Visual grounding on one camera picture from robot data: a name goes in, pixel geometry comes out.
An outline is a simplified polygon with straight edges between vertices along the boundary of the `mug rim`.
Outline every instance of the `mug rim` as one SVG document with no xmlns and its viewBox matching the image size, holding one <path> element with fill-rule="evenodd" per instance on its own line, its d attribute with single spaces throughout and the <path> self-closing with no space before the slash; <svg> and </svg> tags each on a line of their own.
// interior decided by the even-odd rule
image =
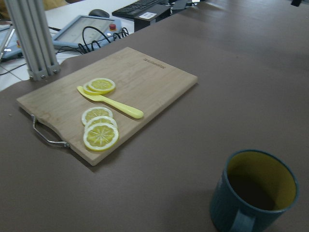
<svg viewBox="0 0 309 232">
<path fill-rule="evenodd" d="M 263 153 L 265 155 L 268 155 L 270 157 L 272 157 L 273 159 L 276 159 L 278 162 L 280 162 L 288 171 L 289 173 L 291 174 L 293 180 L 294 180 L 294 183 L 295 183 L 295 188 L 296 188 L 296 194 L 295 194 L 295 198 L 293 200 L 293 202 L 286 208 L 283 208 L 283 209 L 278 209 L 278 210 L 266 210 L 266 209 L 260 209 L 260 208 L 257 208 L 249 203 L 247 203 L 246 201 L 244 201 L 233 189 L 233 187 L 231 186 L 229 180 L 228 180 L 228 177 L 227 177 L 227 167 L 231 161 L 231 159 L 242 153 L 242 152 L 250 152 L 250 151 L 253 151 L 253 152 L 259 152 L 259 153 Z M 251 209 L 254 209 L 254 210 L 258 210 L 258 211 L 261 211 L 261 212 L 264 212 L 264 213 L 271 213 L 271 214 L 277 214 L 277 213 L 280 213 L 280 212 L 285 212 L 287 211 L 289 208 L 293 207 L 297 200 L 298 200 L 298 197 L 299 197 L 299 185 L 298 185 L 298 181 L 297 181 L 297 178 L 296 176 L 294 175 L 294 173 L 292 172 L 292 170 L 289 168 L 289 166 L 287 166 L 282 160 L 280 160 L 279 158 L 277 158 L 276 156 L 274 155 L 271 155 L 269 154 L 268 152 L 265 152 L 265 151 L 261 151 L 261 150 L 258 150 L 258 149 L 244 149 L 244 150 L 239 150 L 235 153 L 233 153 L 226 161 L 225 163 L 225 168 L 224 168 L 224 177 L 225 177 L 225 180 L 226 180 L 226 183 L 227 183 L 227 186 L 228 188 L 232 191 L 232 193 L 234 194 L 234 196 L 237 197 L 238 200 L 240 200 L 244 205 L 246 205 L 247 207 L 251 208 Z"/>
</svg>

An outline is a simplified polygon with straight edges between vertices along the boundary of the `black keyboard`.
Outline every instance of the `black keyboard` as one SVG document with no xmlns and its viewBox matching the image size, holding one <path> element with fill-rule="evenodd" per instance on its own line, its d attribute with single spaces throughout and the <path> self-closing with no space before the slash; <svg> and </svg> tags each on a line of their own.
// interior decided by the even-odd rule
<svg viewBox="0 0 309 232">
<path fill-rule="evenodd" d="M 148 8 L 158 4 L 162 3 L 165 0 L 140 0 L 136 1 L 128 6 L 125 6 L 123 8 L 120 8 L 114 12 L 112 12 L 113 16 L 116 17 L 123 17 L 123 18 L 135 18 L 136 16 L 139 16 L 141 13 L 146 11 Z"/>
</svg>

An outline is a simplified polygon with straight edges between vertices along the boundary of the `cutting board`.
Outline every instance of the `cutting board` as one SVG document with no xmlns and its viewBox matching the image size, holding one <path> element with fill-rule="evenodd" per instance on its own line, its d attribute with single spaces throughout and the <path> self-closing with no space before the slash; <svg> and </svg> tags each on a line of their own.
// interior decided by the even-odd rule
<svg viewBox="0 0 309 232">
<path fill-rule="evenodd" d="M 105 103 L 88 100 L 77 91 L 77 86 L 99 77 L 112 79 L 116 84 L 106 97 L 142 110 L 144 117 L 131 118 Z M 17 102 L 94 166 L 196 82 L 196 76 L 127 47 L 30 92 Z M 95 106 L 111 109 L 118 124 L 119 140 L 106 151 L 88 150 L 83 143 L 82 113 Z"/>
</svg>

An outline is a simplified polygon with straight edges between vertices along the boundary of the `white surface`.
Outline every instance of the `white surface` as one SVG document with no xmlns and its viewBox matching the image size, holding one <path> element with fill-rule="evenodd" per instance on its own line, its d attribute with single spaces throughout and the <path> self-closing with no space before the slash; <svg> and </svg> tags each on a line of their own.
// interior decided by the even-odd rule
<svg viewBox="0 0 309 232">
<path fill-rule="evenodd" d="M 151 12 L 145 12 L 142 15 L 140 15 L 140 18 L 145 18 L 145 19 L 151 19 L 152 17 L 156 16 L 155 13 L 151 13 Z"/>
<path fill-rule="evenodd" d="M 118 18 L 112 16 L 112 12 L 133 2 L 136 2 L 136 0 L 84 0 L 73 4 L 68 4 L 66 6 L 46 11 L 47 24 L 50 27 L 61 29 L 71 22 L 76 16 L 88 15 L 90 11 L 94 9 L 102 9 L 110 14 L 110 18 Z M 129 34 L 134 32 L 133 21 L 122 18 L 118 19 L 121 20 L 122 27 L 127 28 Z M 80 54 L 77 52 L 66 52 L 58 53 L 56 57 L 59 64 L 61 64 L 65 59 L 78 55 Z M 5 73 L 24 63 L 26 63 L 25 59 L 16 59 L 10 62 L 0 63 L 0 73 Z M 28 79 L 28 67 L 27 65 L 24 65 L 6 75 L 0 76 L 0 91 L 18 81 Z"/>
</svg>

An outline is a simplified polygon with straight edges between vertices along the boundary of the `knife handle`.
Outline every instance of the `knife handle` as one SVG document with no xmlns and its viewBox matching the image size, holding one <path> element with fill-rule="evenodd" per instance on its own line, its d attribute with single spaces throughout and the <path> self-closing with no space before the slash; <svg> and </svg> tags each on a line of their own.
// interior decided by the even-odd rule
<svg viewBox="0 0 309 232">
<path fill-rule="evenodd" d="M 133 118 L 136 118 L 136 119 L 140 119 L 144 116 L 144 113 L 143 111 L 139 110 L 139 109 L 136 109 L 132 106 L 128 106 L 128 105 L 125 105 L 123 103 L 120 103 L 120 102 L 117 102 L 117 101 L 114 101 L 112 99 L 109 99 L 105 96 L 102 96 L 103 98 L 103 102 L 117 108 L 118 110 L 121 110 L 122 112 L 126 113 L 127 115 L 130 115 L 131 117 Z"/>
</svg>

